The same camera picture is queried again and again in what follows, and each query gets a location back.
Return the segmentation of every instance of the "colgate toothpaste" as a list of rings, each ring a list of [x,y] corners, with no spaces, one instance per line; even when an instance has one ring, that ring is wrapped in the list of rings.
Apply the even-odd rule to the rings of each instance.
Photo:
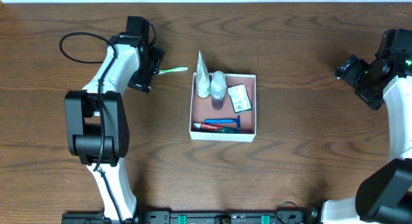
[[[193,123],[193,129],[197,129],[203,132],[210,133],[228,133],[236,134],[239,132],[239,129],[233,127],[222,127],[213,124],[204,124],[204,123]]]

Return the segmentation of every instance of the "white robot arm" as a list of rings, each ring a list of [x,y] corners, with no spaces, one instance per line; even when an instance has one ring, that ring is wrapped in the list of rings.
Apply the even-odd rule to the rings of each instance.
[[[318,223],[412,223],[412,32],[384,33],[368,65],[351,56],[334,75],[355,88],[372,109],[386,102],[389,117],[388,164],[365,180],[356,197],[323,203]]]
[[[148,43],[148,37],[149,22],[143,17],[128,17],[126,32],[112,36],[106,58],[90,83],[82,91],[69,91],[65,98],[70,152],[79,156],[95,177],[105,206],[103,217],[114,224],[132,222],[136,212],[137,200],[124,161],[129,129],[122,97],[128,86],[148,93],[151,77],[158,73],[164,51],[154,47],[154,41]],[[88,124],[84,119],[95,115],[106,118],[100,124]]]
[[[412,77],[393,78],[384,88],[384,100],[389,117],[388,162],[412,158]],[[366,224],[356,212],[355,197],[326,201],[321,214],[323,224]]]

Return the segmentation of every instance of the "white box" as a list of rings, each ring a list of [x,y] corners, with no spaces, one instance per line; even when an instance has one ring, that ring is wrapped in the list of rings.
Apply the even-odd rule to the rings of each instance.
[[[196,73],[193,73],[192,81],[192,100],[191,100],[191,116],[189,123],[189,133],[192,140],[219,140],[219,141],[235,141],[235,142],[251,142],[256,136],[256,76],[255,75],[240,75],[240,74],[225,74],[227,87],[237,86],[240,84],[246,85],[247,95],[252,111],[247,111],[240,114],[235,114],[232,107],[232,102],[226,91],[225,105],[221,110],[215,110],[212,107],[211,97],[200,98],[196,94]],[[204,122],[206,118],[236,118],[240,115],[240,133],[204,133],[193,129],[193,122]],[[232,124],[216,124],[225,127],[236,127]]]

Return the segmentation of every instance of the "small packet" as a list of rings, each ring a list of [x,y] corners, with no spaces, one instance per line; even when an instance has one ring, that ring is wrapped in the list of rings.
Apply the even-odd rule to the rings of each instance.
[[[227,92],[235,114],[252,110],[245,85],[230,87],[227,89]]]

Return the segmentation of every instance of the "wood grain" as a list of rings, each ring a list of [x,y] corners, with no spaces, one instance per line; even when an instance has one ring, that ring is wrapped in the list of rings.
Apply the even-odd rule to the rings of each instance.
[[[268,210],[353,196],[388,157],[385,106],[370,110],[335,80],[349,54],[370,61],[389,28],[411,28],[402,4],[66,4],[0,10],[0,217],[59,223],[66,211],[102,210],[93,177],[67,147],[64,96],[98,66],[59,52],[69,32],[109,38],[128,15],[156,27],[166,50],[148,95],[124,96],[129,181],[140,203],[173,210]],[[77,58],[102,59],[104,44],[68,39]],[[192,141],[192,73],[201,50],[209,71],[257,78],[253,143]]]

